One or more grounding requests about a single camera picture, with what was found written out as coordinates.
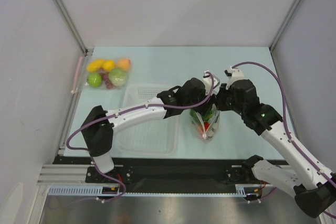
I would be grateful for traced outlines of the clear zip top bag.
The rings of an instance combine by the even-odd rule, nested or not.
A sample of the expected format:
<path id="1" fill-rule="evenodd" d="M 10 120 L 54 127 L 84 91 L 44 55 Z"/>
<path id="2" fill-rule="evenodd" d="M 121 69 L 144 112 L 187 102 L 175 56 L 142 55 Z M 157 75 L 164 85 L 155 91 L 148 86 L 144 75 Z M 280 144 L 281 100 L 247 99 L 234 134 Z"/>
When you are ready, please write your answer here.
<path id="1" fill-rule="evenodd" d="M 205 141 L 210 141 L 219 129 L 220 112 L 215 105 L 205 115 L 191 109 L 190 117 L 192 129 Z"/>

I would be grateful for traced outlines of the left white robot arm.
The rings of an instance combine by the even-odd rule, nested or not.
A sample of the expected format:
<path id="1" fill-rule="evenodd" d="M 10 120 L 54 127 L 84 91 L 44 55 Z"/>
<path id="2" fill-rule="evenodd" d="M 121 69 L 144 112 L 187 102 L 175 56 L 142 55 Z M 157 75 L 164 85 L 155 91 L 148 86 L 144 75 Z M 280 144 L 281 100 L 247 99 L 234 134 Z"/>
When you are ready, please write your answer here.
<path id="1" fill-rule="evenodd" d="M 93 108 L 82 125 L 81 133 L 98 169 L 97 176 L 104 182 L 115 178 L 116 170 L 110 156 L 115 134 L 147 121 L 181 115 L 188 109 L 207 111 L 212 107 L 209 101 L 217 86 L 218 80 L 206 73 L 203 80 L 191 78 L 182 86 L 162 91 L 138 105 L 110 112 L 102 106 Z"/>

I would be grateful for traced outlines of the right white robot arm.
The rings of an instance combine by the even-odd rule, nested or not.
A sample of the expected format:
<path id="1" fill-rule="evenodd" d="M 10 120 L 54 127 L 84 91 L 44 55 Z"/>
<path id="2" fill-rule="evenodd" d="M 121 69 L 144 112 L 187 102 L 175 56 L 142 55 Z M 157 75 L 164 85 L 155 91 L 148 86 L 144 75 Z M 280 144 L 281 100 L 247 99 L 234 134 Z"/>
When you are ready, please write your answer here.
<path id="1" fill-rule="evenodd" d="M 256 88 L 248 79 L 223 83 L 217 94 L 220 111 L 234 111 L 244 124 L 271 144 L 291 167 L 279 168 L 254 155 L 242 169 L 249 183 L 263 180 L 294 198 L 309 217 L 316 218 L 335 202 L 335 173 L 315 158 L 285 129 L 282 116 L 270 105 L 259 101 Z"/>

